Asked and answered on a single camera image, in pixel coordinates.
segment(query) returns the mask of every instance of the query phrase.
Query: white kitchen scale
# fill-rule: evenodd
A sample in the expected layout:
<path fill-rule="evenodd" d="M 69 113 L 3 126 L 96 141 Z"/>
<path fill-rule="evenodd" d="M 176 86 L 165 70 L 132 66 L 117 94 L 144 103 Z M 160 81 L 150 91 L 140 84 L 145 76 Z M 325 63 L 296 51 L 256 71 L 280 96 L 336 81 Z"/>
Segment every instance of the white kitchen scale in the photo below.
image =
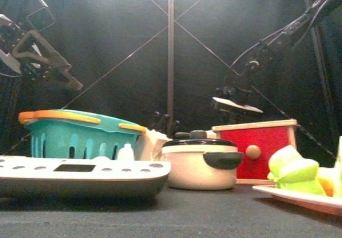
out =
<path fill-rule="evenodd" d="M 153 197 L 169 170 L 160 161 L 0 156 L 0 197 Z"/>

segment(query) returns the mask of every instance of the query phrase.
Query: toy fruit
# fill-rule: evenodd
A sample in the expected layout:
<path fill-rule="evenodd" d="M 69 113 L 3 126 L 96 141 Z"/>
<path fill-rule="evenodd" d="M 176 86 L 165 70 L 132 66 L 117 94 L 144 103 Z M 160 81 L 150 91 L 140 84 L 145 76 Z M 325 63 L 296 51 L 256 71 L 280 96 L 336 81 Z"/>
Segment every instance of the toy fruit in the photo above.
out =
<path fill-rule="evenodd" d="M 316 178 L 317 162 L 304 159 L 291 145 L 273 153 L 268 161 L 268 168 L 268 179 L 275 182 L 277 188 L 325 195 Z"/>
<path fill-rule="evenodd" d="M 320 167 L 317 169 L 316 178 L 324 189 L 327 196 L 333 195 L 333 177 L 336 175 L 335 170 L 336 170 L 335 168 L 324 168 L 324 167 Z"/>
<path fill-rule="evenodd" d="M 339 137 L 337 155 L 333 175 L 333 197 L 342 198 L 342 136 Z"/>

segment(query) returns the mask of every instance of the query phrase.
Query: black backdrop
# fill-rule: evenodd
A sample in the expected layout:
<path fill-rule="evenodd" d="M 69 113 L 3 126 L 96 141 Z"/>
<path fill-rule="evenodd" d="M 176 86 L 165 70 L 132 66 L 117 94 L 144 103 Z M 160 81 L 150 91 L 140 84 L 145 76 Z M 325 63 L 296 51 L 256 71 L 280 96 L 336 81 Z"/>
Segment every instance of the black backdrop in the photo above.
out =
<path fill-rule="evenodd" d="M 141 125 L 148 125 L 154 111 L 168 111 L 168 0 L 44 1 L 56 23 L 41 34 L 72 64 L 70 73 L 84 89 L 70 92 L 26 77 L 18 86 L 18 79 L 0 77 L 2 151 L 25 134 L 15 121 L 19 111 L 66 106 Z M 17 21 L 22 2 L 1 0 L 0 13 Z M 209 129 L 227 124 L 212 108 L 211 98 L 224 77 L 233 78 L 228 65 L 259 39 L 303 13 L 305 2 L 174 0 L 173 9 L 172 118 L 180 121 L 181 131 Z M 261 95 L 255 92 L 248 102 L 264 111 L 251 121 L 296 119 L 332 153 L 340 134 L 339 9 L 317 31 L 325 76 L 319 71 L 308 35 L 284 58 L 257 74 L 255 88 Z M 333 158 L 300 132 L 296 141 L 304 157 L 331 166 Z M 29 150 L 28 144 L 21 143 L 10 153 Z"/>

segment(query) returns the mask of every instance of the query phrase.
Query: black pot handle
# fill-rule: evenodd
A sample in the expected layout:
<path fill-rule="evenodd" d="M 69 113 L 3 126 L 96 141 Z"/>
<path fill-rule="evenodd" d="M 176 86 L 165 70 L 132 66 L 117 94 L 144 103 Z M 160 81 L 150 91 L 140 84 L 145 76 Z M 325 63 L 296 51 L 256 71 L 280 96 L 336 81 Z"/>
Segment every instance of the black pot handle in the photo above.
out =
<path fill-rule="evenodd" d="M 220 170 L 235 169 L 241 162 L 243 154 L 239 152 L 207 152 L 203 159 L 208 166 Z"/>

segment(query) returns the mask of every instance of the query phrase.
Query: red box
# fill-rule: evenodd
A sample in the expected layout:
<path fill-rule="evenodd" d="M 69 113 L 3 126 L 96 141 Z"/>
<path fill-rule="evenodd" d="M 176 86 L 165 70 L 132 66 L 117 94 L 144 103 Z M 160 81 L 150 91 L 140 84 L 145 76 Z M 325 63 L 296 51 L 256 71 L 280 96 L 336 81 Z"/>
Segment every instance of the red box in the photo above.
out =
<path fill-rule="evenodd" d="M 293 119 L 212 127 L 217 138 L 235 143 L 237 151 L 244 154 L 236 169 L 239 184 L 269 183 L 269 157 L 284 146 L 296 147 L 295 127 Z"/>

